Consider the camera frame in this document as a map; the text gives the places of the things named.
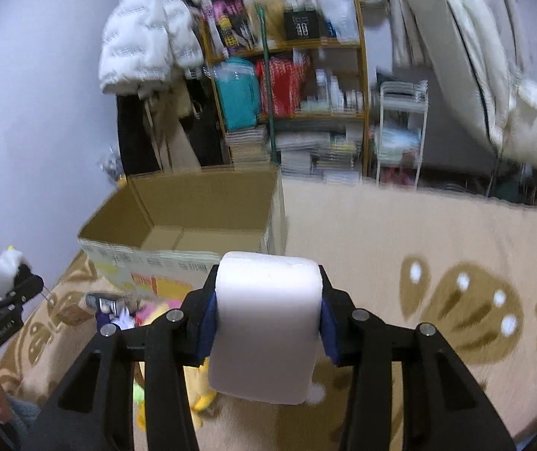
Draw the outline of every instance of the yellow plush toy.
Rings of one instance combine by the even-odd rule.
[[[143,321],[143,325],[149,325],[162,314],[168,312],[168,304],[161,304],[156,307],[152,313]],[[139,363],[141,374],[145,378],[145,363]],[[198,415],[206,410],[216,398],[216,392],[208,384],[208,359],[206,359],[199,368],[185,366],[183,368],[185,375],[185,385],[187,387],[187,399],[191,409],[191,419],[193,426],[198,429],[202,426],[202,418]],[[145,401],[138,403],[137,425],[142,431],[145,431]]]

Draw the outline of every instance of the beige rug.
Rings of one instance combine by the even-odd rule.
[[[481,198],[284,180],[287,254],[325,266],[336,288],[386,322],[436,324],[512,435],[537,425],[537,210]],[[0,373],[43,402],[95,331],[54,316],[80,293],[111,289],[78,259],[11,342]],[[393,439],[401,446],[400,372]],[[296,407],[220,396],[197,430],[202,450],[335,450],[350,372],[317,364],[315,396]],[[325,398],[316,398],[324,391]],[[144,435],[137,449],[145,449]]]

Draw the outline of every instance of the white bottle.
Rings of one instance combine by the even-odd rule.
[[[362,112],[363,108],[365,107],[364,101],[365,101],[365,97],[363,95],[363,92],[357,91],[356,92],[356,107],[359,112]]]
[[[356,111],[356,91],[350,90],[346,92],[346,109]]]
[[[317,108],[329,109],[329,89],[327,87],[327,76],[325,71],[317,69],[315,71],[317,77]]]
[[[341,91],[340,84],[338,83],[337,76],[329,77],[329,96],[331,97],[331,109],[340,110],[343,108],[343,105],[340,106],[341,101]]]

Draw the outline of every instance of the red bag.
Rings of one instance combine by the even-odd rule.
[[[271,58],[269,66],[275,116],[288,117],[293,115],[302,100],[300,93],[306,81],[308,60],[304,57],[302,64],[297,64],[286,59]],[[267,114],[269,105],[267,103],[267,87],[264,78],[264,61],[256,63],[256,74],[260,83],[262,111]]]

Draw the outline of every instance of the cardboard box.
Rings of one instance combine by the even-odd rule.
[[[182,300],[228,251],[285,253],[281,175],[267,166],[135,176],[78,240],[117,287]]]

